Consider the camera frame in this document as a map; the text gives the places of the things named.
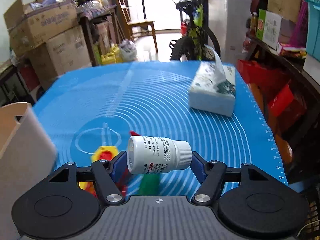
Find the red lobster toy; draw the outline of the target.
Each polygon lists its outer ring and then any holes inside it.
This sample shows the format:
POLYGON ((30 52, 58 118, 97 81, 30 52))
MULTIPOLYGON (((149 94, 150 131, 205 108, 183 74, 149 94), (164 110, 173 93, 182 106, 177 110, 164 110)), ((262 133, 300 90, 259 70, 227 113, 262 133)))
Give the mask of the red lobster toy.
POLYGON ((127 182, 129 181, 131 174, 129 174, 129 170, 125 168, 125 171, 121 175, 120 181, 117 184, 117 188, 121 191, 121 195, 123 197, 127 194, 127 182))

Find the white pill bottle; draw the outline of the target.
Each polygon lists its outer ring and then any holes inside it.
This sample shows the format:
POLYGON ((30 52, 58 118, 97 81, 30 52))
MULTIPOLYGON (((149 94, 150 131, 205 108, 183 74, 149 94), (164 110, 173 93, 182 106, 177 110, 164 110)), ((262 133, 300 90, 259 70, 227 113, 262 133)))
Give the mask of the white pill bottle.
POLYGON ((192 160, 186 141, 163 137, 131 136, 127 145, 127 168, 131 174, 160 174, 187 169, 192 160))

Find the green small bottle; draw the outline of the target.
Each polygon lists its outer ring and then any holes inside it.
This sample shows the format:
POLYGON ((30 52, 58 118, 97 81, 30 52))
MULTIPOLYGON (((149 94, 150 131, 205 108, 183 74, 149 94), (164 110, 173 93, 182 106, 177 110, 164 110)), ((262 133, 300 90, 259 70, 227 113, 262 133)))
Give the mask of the green small bottle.
POLYGON ((139 196, 157 196, 159 195, 160 174, 144 174, 140 182, 139 196))

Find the beige plastic storage bin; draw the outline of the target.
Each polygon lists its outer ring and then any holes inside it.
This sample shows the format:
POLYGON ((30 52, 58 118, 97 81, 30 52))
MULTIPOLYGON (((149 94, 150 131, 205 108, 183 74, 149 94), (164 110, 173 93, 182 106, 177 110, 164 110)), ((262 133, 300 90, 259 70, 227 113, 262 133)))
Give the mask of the beige plastic storage bin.
POLYGON ((1 239, 18 239, 11 218, 14 202, 52 171, 55 145, 31 104, 1 107, 1 239))

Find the blue silicone baking mat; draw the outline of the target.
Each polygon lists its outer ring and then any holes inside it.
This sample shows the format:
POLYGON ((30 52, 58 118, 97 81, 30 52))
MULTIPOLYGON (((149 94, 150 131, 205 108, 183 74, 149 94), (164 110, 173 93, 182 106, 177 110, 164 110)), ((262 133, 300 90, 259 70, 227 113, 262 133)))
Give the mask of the blue silicone baking mat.
POLYGON ((187 141, 204 159, 229 167, 252 163, 286 183, 272 131, 239 74, 232 116, 189 107, 198 67, 196 61, 131 62, 61 76, 33 107, 56 146, 56 165, 88 166, 103 145, 124 151, 134 131, 187 141))

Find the white tissue box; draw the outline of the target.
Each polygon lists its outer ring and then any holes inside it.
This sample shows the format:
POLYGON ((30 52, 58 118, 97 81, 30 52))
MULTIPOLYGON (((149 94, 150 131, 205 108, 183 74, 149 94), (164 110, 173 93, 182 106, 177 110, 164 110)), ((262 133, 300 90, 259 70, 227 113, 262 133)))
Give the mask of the white tissue box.
POLYGON ((230 117, 235 107, 235 67, 222 63, 211 46, 205 45, 204 52, 213 60, 200 63, 189 88, 189 106, 230 117))

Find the red paper bag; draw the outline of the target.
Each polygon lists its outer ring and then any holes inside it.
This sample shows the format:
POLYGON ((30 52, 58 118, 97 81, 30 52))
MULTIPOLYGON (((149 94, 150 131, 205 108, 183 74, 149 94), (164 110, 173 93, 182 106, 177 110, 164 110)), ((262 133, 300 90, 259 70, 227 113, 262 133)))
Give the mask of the red paper bag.
POLYGON ((245 83, 259 90, 271 128, 286 141, 301 140, 307 106, 289 74, 257 61, 238 60, 236 67, 245 83))

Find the yellow oil jug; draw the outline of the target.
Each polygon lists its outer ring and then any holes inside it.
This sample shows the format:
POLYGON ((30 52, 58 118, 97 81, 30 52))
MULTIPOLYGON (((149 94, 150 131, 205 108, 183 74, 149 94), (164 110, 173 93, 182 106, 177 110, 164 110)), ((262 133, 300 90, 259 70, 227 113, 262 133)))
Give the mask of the yellow oil jug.
POLYGON ((114 63, 122 63, 123 59, 121 58, 120 48, 117 45, 114 45, 110 48, 110 52, 101 55, 101 64, 114 64, 114 63))

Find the black metal shelf rack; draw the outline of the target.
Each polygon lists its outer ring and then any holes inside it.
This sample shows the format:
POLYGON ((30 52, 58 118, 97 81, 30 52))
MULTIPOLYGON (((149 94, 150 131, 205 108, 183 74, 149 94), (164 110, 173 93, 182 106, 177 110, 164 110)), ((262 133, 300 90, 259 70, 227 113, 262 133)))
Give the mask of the black metal shelf rack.
POLYGON ((15 102, 35 103, 17 67, 1 66, 1 106, 15 102))

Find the lower cardboard box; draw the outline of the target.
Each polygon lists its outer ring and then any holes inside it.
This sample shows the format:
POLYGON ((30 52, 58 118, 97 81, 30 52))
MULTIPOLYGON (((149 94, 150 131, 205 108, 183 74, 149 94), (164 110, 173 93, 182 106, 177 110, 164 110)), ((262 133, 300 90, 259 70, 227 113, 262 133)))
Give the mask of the lower cardboard box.
POLYGON ((79 25, 44 42, 30 51, 28 56, 44 90, 61 75, 92 66, 79 25))

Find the green black bicycle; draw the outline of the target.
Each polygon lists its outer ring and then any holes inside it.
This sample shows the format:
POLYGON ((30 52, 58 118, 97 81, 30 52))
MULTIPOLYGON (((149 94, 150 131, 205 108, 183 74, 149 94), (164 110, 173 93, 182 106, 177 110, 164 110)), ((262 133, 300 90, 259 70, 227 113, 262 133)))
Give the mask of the green black bicycle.
POLYGON ((185 34, 170 42, 171 61, 215 61, 221 55, 220 44, 206 23, 205 0, 178 0, 176 9, 189 17, 185 34))

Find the wooden chair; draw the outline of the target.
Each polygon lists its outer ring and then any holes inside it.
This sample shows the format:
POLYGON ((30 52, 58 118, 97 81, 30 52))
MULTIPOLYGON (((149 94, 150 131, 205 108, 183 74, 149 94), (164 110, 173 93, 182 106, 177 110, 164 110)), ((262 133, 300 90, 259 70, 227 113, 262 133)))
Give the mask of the wooden chair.
POLYGON ((152 36, 156 53, 158 53, 154 21, 143 20, 134 22, 131 20, 129 7, 126 6, 125 1, 116 0, 116 3, 121 15, 120 18, 123 22, 124 37, 127 40, 133 41, 135 38, 138 37, 152 36))

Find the green white box on shelf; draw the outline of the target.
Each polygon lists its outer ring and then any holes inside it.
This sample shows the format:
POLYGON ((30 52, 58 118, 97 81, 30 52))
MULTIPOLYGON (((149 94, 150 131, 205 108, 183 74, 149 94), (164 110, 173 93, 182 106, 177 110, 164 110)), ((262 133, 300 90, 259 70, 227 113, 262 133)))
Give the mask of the green white box on shelf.
POLYGON ((266 10, 259 10, 257 38, 277 50, 282 17, 266 10))

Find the teal plastic storage bin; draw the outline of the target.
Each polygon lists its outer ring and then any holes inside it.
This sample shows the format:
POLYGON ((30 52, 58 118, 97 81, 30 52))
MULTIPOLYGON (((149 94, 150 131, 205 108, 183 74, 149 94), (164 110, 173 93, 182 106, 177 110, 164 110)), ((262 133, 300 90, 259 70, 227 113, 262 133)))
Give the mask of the teal plastic storage bin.
POLYGON ((304 0, 308 4, 309 21, 306 52, 319 61, 320 59, 320 7, 319 0, 304 0))

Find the white freezer cabinet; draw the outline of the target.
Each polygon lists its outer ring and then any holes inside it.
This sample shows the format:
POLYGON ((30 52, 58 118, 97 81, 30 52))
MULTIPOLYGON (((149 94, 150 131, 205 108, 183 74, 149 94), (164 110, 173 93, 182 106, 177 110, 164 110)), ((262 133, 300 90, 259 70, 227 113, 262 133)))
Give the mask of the white freezer cabinet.
POLYGON ((246 22, 251 17, 252 0, 208 0, 208 26, 221 49, 221 60, 233 65, 244 59, 242 45, 247 33, 246 22))

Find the upper open cardboard box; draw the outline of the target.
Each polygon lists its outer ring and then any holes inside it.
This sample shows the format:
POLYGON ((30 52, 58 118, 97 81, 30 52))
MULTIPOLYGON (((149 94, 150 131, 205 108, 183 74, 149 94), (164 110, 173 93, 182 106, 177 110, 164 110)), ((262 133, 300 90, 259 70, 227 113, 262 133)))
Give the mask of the upper open cardboard box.
POLYGON ((10 48, 17 57, 78 24, 76 6, 72 0, 37 10, 33 10, 31 4, 16 0, 3 16, 10 48))

